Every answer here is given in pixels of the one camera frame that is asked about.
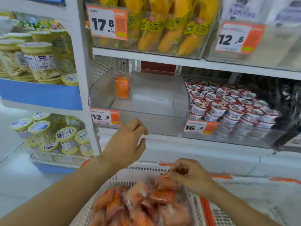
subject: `white plastic basket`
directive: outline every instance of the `white plastic basket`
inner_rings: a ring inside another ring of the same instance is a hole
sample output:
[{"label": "white plastic basket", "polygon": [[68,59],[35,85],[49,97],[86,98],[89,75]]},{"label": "white plastic basket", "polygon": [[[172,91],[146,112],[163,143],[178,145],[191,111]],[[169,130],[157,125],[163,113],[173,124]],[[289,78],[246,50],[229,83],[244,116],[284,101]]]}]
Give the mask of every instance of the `white plastic basket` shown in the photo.
[{"label": "white plastic basket", "polygon": [[[110,187],[116,186],[118,184],[133,186],[137,182],[145,181],[145,178],[156,178],[161,173],[169,171],[169,168],[169,164],[135,162],[126,169],[117,172],[117,174],[110,178],[88,201],[88,203],[78,214],[75,224],[77,226],[88,226],[91,215],[91,207],[96,200],[96,197],[103,194]],[[190,208],[192,209],[195,226],[207,226],[200,198],[192,194],[188,189],[185,189],[185,193]]]},{"label": "white plastic basket", "polygon": [[[214,180],[250,206],[284,226],[299,226],[301,182],[283,178],[214,177]],[[208,226],[235,224],[217,205],[201,198]]]}]

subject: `hand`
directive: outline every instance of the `hand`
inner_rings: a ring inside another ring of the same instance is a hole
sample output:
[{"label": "hand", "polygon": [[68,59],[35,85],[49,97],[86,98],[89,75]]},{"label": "hand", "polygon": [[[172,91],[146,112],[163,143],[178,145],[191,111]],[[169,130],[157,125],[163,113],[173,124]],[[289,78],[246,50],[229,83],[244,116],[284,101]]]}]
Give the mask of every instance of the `hand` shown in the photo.
[{"label": "hand", "polygon": [[148,129],[139,119],[135,118],[127,125],[121,126],[109,140],[101,155],[114,170],[119,171],[126,168],[137,161],[146,148],[145,138],[138,145],[142,134],[147,135]]},{"label": "hand", "polygon": [[170,168],[171,179],[187,186],[195,195],[211,200],[219,185],[201,164],[192,159],[178,159]]}]

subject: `white floor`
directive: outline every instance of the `white floor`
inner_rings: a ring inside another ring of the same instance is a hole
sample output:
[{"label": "white floor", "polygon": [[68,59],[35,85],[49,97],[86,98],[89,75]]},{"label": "white floor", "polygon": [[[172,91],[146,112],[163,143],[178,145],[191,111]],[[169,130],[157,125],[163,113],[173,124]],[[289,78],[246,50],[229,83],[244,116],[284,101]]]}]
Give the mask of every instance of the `white floor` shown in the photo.
[{"label": "white floor", "polygon": [[42,174],[30,161],[22,140],[9,126],[32,111],[6,108],[0,99],[0,218],[61,179],[64,174]]}]

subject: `price tag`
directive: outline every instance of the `price tag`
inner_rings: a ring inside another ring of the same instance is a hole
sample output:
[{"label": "price tag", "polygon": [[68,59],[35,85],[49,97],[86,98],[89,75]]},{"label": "price tag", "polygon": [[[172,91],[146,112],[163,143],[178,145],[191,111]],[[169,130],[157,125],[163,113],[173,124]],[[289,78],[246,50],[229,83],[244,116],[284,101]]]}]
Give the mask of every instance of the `price tag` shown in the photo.
[{"label": "price tag", "polygon": [[188,120],[184,132],[211,135],[218,125],[215,122]]},{"label": "price tag", "polygon": [[94,123],[120,125],[120,111],[97,108],[90,111]]},{"label": "price tag", "polygon": [[264,30],[264,25],[226,22],[215,50],[251,54],[259,44]]},{"label": "price tag", "polygon": [[91,35],[128,40],[128,12],[126,10],[86,5]]}]

